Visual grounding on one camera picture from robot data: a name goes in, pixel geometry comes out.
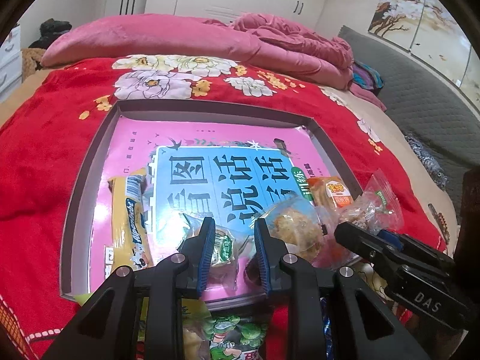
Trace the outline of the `pink and blue book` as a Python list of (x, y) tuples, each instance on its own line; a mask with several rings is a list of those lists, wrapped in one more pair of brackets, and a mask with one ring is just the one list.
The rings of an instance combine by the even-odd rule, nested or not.
[(103, 161), (89, 251), (89, 286), (112, 270), (112, 194), (108, 180), (145, 168), (145, 225), (155, 262), (182, 240), (180, 213), (212, 217), (251, 236), (240, 255), (254, 253), (252, 220), (290, 195), (306, 196), (308, 178), (334, 176), (337, 168), (310, 128), (264, 127), (120, 116)]

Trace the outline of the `grey patterned cloth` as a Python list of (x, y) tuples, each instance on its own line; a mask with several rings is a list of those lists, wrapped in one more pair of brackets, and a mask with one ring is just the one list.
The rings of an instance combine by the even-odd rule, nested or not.
[(433, 180), (433, 183), (435, 183), (439, 189), (445, 191), (448, 183), (448, 177), (443, 168), (440, 166), (438, 160), (411, 133), (406, 134), (404, 138)]

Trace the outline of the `green pea snack pack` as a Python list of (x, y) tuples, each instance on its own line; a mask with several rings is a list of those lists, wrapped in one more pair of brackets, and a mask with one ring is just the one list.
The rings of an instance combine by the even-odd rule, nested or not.
[(268, 327), (262, 320), (235, 314), (211, 317), (202, 326), (210, 359), (262, 359), (260, 347)]

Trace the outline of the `brown knitted cloth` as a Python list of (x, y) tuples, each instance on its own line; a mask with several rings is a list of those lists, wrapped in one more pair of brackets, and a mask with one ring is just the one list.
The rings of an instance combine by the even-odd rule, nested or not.
[(41, 59), (46, 52), (41, 48), (24, 48), (21, 50), (22, 57), (22, 81), (41, 70)]

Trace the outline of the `grey shallow box tray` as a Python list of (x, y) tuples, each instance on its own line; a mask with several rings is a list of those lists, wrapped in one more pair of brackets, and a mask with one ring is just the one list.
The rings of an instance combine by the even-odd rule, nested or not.
[(339, 176), (353, 196), (362, 189), (314, 119), (227, 102), (120, 101), (108, 112), (76, 178), (60, 254), (59, 291), (94, 292), (112, 263), (108, 182), (146, 170), (145, 223), (151, 257), (170, 255), (186, 215), (210, 216), (243, 236), (252, 220), (307, 180)]

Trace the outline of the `round biscuit green label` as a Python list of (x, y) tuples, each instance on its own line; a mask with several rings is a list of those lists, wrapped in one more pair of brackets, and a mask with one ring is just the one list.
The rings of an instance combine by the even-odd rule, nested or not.
[[(198, 236), (203, 224), (203, 216), (180, 213), (182, 239), (177, 250), (186, 239)], [(216, 235), (208, 275), (208, 289), (222, 287), (228, 294), (238, 289), (240, 255), (251, 241), (251, 236), (216, 225)]]

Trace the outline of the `floral wall painting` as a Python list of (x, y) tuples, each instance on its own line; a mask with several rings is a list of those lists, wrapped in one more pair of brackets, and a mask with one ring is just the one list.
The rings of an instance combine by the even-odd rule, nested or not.
[(368, 31), (433, 68), (479, 106), (479, 55), (439, 0), (378, 0)]

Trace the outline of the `green milk candy bag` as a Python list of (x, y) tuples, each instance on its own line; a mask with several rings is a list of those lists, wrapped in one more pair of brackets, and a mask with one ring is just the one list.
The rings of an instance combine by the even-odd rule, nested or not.
[(56, 339), (58, 359), (209, 359), (201, 301), (174, 288), (100, 289)]

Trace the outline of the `yellow wafer snack pack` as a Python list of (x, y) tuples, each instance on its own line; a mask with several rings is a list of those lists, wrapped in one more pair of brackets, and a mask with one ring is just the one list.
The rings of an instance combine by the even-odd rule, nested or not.
[(154, 265), (144, 219), (143, 192), (146, 170), (108, 180), (112, 194), (113, 266), (130, 266), (134, 271)]

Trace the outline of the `dark brown cake pack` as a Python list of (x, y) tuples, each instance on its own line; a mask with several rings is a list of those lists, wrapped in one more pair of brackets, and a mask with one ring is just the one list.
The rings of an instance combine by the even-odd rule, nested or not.
[(244, 269), (244, 278), (250, 285), (261, 286), (260, 268), (256, 256), (248, 261)]

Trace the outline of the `pink quilt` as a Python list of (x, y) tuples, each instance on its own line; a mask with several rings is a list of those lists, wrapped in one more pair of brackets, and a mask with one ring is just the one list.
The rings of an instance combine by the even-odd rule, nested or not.
[(385, 111), (377, 96), (354, 83), (352, 47), (292, 20), (247, 13), (217, 19), (166, 14), (109, 16), (55, 40), (42, 56), (45, 68), (83, 59), (124, 55), (185, 55), (231, 59), (322, 86), (348, 90)]

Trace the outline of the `orange bread snack pack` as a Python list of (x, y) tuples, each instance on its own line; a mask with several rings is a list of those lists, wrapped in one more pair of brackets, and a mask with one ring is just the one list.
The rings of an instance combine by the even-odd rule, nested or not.
[(339, 224), (341, 211), (352, 205), (354, 199), (339, 176), (311, 177), (307, 179), (307, 183), (320, 222), (326, 228), (324, 238), (327, 252), (325, 257), (317, 259), (318, 265), (339, 268), (352, 258), (352, 254), (335, 241), (335, 229)]

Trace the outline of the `white drawer cabinet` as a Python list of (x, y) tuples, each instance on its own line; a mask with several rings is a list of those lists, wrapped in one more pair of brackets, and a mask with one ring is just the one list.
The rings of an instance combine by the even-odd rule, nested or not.
[(0, 102), (5, 102), (22, 83), (22, 55), (20, 49), (21, 27), (10, 30), (1, 44), (0, 60)]

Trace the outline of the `grey padded headboard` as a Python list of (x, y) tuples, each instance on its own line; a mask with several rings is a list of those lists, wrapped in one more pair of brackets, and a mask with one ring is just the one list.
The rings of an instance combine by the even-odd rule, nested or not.
[(338, 35), (356, 60), (384, 81), (377, 97), (403, 134), (412, 134), (439, 162), (446, 192), (461, 210), (465, 172), (479, 165), (479, 120), (460, 97), (432, 73), (386, 44), (343, 26)]

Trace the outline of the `black clothes pile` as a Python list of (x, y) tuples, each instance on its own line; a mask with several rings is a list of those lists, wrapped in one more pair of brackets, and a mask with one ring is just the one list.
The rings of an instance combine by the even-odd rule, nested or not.
[(68, 33), (72, 25), (68, 21), (50, 18), (40, 25), (41, 36), (34, 41), (29, 48), (46, 50), (56, 39)]

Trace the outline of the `red floral blanket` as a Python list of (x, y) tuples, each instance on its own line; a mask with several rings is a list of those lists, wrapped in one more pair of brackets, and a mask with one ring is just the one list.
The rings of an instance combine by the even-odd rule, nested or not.
[[(39, 359), (76, 313), (59, 295), (59, 255), (73, 186), (132, 60), (90, 58), (50, 72), (1, 126), (1, 327), (21, 359)], [(361, 185), (381, 169), (403, 211), (403, 231), (446, 243), (399, 160), (358, 114), (313, 84), (240, 63), (187, 80), (193, 100), (235, 102), (315, 119)]]

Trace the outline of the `blue purple folded cloth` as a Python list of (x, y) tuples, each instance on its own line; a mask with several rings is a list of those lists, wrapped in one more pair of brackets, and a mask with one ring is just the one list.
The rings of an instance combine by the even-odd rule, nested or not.
[(351, 87), (354, 89), (360, 88), (367, 90), (375, 95), (378, 95), (383, 89), (385, 83), (381, 74), (371, 66), (354, 61), (353, 65), (353, 81)]

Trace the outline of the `clear bag walnut snack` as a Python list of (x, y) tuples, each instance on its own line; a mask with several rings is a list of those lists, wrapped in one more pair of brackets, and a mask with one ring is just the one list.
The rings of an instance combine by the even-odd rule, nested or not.
[(398, 232), (404, 225), (400, 201), (381, 169), (375, 171), (354, 203), (337, 209), (337, 222), (349, 222), (371, 234)]

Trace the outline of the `clear bag brown pastry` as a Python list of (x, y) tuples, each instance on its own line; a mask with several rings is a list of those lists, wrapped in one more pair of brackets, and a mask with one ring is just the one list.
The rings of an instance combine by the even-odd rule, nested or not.
[(259, 218), (265, 220), (271, 236), (286, 244), (290, 254), (313, 267), (333, 267), (329, 246), (332, 217), (323, 205), (294, 196), (272, 205)]

